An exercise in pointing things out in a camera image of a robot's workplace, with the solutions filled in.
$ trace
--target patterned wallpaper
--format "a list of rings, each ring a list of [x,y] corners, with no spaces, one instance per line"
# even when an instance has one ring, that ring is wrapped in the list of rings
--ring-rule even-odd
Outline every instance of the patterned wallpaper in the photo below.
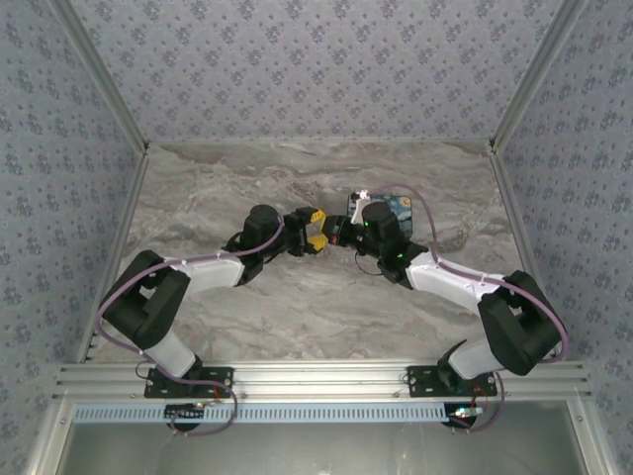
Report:
[[[0,473],[75,357],[135,167],[45,0],[0,2]]]
[[[560,0],[73,0],[150,142],[487,138]]]
[[[633,4],[592,0],[503,152],[547,291],[633,473]]]

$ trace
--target black cable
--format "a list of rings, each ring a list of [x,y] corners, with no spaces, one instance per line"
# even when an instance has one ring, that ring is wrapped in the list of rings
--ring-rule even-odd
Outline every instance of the black cable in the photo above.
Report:
[[[365,272],[367,275],[374,275],[374,276],[383,275],[383,273],[382,273],[382,272],[381,272],[381,273],[379,273],[379,274],[374,274],[374,273],[372,273],[372,272],[367,272],[365,269],[363,269],[363,268],[360,266],[360,264],[358,263],[358,256],[359,256],[359,255],[360,255],[360,254],[358,253],[358,251],[356,251],[356,253],[354,254],[354,262],[356,262],[356,265],[358,266],[358,268],[359,268],[361,271]]]
[[[140,379],[144,379],[145,381],[149,381],[149,378],[146,378],[146,377],[144,377],[144,376],[140,376],[140,375],[138,374],[138,369],[140,368],[140,366],[141,366],[143,363],[148,363],[148,362],[149,362],[149,361],[141,361],[141,362],[140,362],[140,363],[136,366],[136,368],[135,368],[135,373],[136,373],[136,376],[137,376],[138,378],[140,378]]]

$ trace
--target floral wallpaper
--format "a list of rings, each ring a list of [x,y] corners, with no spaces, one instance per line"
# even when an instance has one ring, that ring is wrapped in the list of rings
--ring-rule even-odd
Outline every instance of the floral wallpaper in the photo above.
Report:
[[[560,0],[73,0],[150,142],[487,138]]]
[[[502,153],[547,291],[633,473],[633,4],[591,0]]]
[[[45,0],[0,2],[0,473],[74,359],[135,154]]]

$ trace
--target marble tabletop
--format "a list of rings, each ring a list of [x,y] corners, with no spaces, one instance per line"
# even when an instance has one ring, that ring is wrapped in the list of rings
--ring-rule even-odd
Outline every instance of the marble tabletop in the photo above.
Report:
[[[187,257],[219,249],[250,208],[344,214],[357,189],[402,182],[427,198],[442,255],[487,272],[520,268],[489,160],[442,142],[237,142],[153,145],[122,269],[141,250]],[[430,241],[413,201],[413,240]],[[361,257],[368,271],[375,261]],[[437,358],[483,334],[439,297],[361,272],[351,249],[280,255],[251,283],[186,295],[174,328],[205,360]],[[130,360],[98,344],[98,361]]]

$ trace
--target small box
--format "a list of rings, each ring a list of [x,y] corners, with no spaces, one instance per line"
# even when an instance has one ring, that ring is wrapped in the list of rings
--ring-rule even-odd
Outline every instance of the small box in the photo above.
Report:
[[[398,218],[400,229],[406,238],[413,236],[413,214],[411,211],[411,199],[403,195],[372,195],[372,203],[384,201]],[[356,203],[352,201],[352,195],[347,197],[347,216],[352,217],[356,211]]]

